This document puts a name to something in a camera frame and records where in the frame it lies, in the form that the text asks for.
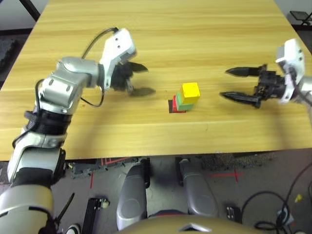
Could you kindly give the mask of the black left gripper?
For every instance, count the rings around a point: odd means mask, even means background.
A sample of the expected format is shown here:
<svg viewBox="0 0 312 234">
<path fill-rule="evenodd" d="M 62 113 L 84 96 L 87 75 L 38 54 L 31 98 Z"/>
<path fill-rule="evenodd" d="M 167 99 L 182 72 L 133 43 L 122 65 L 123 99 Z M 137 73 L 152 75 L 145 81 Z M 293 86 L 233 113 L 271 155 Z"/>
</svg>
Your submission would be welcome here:
<svg viewBox="0 0 312 234">
<path fill-rule="evenodd" d="M 127 92 L 130 96 L 148 96 L 156 91 L 149 87 L 134 88 L 130 78 L 133 72 L 148 72 L 148 68 L 140 63 L 127 62 L 125 64 L 117 64 L 111 77 L 111 88 L 114 91 Z"/>
</svg>

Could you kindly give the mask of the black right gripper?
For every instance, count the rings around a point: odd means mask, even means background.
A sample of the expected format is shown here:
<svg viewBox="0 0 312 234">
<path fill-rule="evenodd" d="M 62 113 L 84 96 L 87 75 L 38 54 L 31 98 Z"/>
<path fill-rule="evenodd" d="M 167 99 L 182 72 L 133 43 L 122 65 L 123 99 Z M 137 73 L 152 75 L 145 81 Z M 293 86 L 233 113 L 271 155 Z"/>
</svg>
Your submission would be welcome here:
<svg viewBox="0 0 312 234">
<path fill-rule="evenodd" d="M 281 98 L 285 93 L 285 78 L 277 75 L 275 71 L 266 71 L 267 64 L 259 67 L 234 67 L 225 73 L 236 77 L 258 77 L 258 85 L 254 87 L 254 94 L 226 91 L 219 94 L 229 100 L 248 104 L 260 108 L 261 99 Z"/>
</svg>

